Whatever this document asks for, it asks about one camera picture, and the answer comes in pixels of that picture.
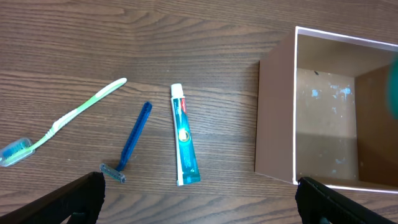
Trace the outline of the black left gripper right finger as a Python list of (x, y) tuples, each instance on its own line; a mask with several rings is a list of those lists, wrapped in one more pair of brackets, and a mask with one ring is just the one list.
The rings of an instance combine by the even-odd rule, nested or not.
[(299, 179), (295, 201), (303, 224), (394, 224), (310, 177)]

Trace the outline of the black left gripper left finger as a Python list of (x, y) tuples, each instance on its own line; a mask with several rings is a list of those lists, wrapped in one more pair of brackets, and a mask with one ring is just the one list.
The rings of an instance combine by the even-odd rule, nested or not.
[(1, 223), (96, 223), (105, 198), (101, 172), (90, 172), (1, 217)]

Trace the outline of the teal mouthwash bottle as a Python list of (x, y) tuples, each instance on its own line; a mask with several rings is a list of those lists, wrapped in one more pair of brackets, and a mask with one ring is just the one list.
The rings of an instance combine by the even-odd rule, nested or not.
[(394, 56), (386, 83), (386, 100), (389, 107), (389, 111), (394, 119), (397, 119), (398, 115), (398, 76), (397, 76), (397, 55)]

